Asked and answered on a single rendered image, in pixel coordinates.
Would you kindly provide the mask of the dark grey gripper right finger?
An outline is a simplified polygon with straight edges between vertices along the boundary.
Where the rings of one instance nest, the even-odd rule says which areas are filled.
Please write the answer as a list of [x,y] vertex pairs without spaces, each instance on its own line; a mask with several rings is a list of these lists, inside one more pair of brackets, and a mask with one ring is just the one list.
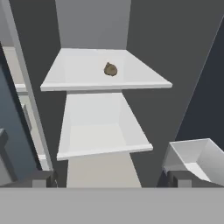
[[168,171],[167,178],[170,186],[177,188],[212,187],[214,185],[198,178],[190,171]]

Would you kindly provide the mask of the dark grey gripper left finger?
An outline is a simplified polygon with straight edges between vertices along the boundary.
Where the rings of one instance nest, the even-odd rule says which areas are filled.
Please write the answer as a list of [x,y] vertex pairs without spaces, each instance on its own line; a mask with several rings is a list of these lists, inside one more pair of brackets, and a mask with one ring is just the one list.
[[57,187],[57,173],[55,171],[37,171],[18,185],[25,188]]

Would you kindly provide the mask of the wide white fridge shelf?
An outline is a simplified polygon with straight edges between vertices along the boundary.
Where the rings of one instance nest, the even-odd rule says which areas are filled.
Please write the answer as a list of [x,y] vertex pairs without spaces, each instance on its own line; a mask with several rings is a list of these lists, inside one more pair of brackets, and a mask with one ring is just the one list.
[[[111,63],[117,75],[104,73]],[[105,91],[171,88],[172,83],[127,50],[61,48],[40,89],[42,91]]]

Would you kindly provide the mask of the dark grey fridge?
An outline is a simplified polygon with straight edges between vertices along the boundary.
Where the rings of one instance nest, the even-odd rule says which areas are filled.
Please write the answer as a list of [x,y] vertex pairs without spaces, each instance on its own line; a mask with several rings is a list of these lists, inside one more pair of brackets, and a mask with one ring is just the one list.
[[[46,77],[62,42],[58,18],[93,9],[94,0],[9,0],[49,151],[59,144],[66,96],[43,93]],[[162,160],[168,143],[181,138],[191,100],[214,63],[224,0],[131,0],[128,50],[173,83],[170,90],[127,90],[154,151],[131,154],[143,187],[163,186]]]

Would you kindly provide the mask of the white fridge door bin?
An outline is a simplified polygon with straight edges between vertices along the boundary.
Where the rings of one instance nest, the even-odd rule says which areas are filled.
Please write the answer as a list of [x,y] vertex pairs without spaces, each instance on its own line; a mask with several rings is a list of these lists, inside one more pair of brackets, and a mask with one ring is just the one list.
[[201,180],[224,186],[224,151],[210,138],[169,142],[163,170],[189,171]]

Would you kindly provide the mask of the dark navy fridge door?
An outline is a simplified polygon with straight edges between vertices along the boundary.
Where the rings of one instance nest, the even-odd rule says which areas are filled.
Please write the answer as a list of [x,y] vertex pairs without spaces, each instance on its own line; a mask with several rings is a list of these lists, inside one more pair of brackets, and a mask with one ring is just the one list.
[[224,17],[179,127],[176,141],[211,138],[224,149]]

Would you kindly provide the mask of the dark blue fridge door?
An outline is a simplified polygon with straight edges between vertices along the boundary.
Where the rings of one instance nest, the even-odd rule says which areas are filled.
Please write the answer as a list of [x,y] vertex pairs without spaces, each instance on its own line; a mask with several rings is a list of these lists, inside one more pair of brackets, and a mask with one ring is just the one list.
[[40,82],[53,61],[53,56],[44,50],[46,42],[40,34],[42,26],[39,22],[44,18],[38,11],[43,2],[44,0],[0,0],[0,129],[8,137],[3,156],[17,179],[24,179],[40,171],[42,166],[5,57],[4,50],[7,47],[13,49],[17,56],[48,169],[53,168],[45,127],[41,121],[44,114]]

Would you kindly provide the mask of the narrow white fridge shelf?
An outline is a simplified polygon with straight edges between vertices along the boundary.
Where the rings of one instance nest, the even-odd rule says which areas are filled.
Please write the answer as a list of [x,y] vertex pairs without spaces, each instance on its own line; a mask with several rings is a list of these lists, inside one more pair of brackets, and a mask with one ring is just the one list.
[[66,97],[58,160],[152,149],[122,93]]

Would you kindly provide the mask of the brown onion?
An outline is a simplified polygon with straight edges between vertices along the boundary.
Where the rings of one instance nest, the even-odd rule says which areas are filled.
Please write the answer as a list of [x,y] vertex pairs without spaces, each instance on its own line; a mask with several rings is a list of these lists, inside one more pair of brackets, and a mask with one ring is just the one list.
[[115,76],[117,75],[117,68],[115,65],[108,62],[104,67],[104,73],[109,76]]

